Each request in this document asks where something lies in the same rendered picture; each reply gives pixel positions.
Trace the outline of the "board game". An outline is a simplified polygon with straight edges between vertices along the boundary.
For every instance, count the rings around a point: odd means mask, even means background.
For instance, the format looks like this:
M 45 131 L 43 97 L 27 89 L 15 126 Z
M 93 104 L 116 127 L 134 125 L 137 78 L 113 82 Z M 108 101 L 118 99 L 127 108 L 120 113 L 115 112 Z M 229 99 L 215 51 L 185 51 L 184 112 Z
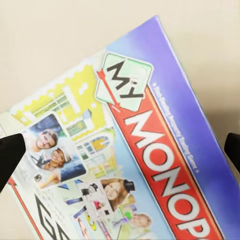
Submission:
M 0 114 L 37 240 L 240 240 L 240 185 L 156 14 Z

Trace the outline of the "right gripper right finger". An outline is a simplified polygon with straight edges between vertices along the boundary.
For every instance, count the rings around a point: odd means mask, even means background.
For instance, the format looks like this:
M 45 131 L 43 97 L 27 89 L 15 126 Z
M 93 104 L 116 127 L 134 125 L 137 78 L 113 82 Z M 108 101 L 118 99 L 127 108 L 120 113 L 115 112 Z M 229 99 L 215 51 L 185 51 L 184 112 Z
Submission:
M 240 173 L 240 135 L 228 133 L 224 150 Z

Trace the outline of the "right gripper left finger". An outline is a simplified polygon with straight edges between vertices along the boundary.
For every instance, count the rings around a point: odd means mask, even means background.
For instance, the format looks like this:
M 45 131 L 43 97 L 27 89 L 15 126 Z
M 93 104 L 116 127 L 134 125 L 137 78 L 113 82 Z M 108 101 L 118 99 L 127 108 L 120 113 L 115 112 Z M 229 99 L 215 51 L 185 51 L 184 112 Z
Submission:
M 0 138 L 0 193 L 26 153 L 22 133 Z

